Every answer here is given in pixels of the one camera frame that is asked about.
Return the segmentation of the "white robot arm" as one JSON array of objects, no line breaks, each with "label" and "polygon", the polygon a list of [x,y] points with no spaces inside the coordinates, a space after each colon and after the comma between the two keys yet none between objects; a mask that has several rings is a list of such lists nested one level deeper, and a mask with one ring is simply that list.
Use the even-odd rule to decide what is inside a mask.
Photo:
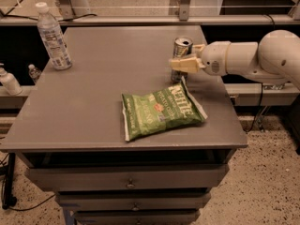
[{"label": "white robot arm", "polygon": [[194,45],[192,54],[172,58],[175,71],[212,76],[239,75],[259,83],[292,83],[300,88],[300,37],[286,30],[266,34],[260,42],[215,41]]}]

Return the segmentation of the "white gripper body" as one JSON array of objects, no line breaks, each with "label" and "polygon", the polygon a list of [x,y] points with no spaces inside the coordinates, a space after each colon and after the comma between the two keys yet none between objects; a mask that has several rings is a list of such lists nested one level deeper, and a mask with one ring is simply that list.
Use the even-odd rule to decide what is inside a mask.
[{"label": "white gripper body", "polygon": [[216,41],[207,45],[202,51],[203,69],[212,76],[224,76],[226,71],[227,51],[231,45],[230,41]]}]

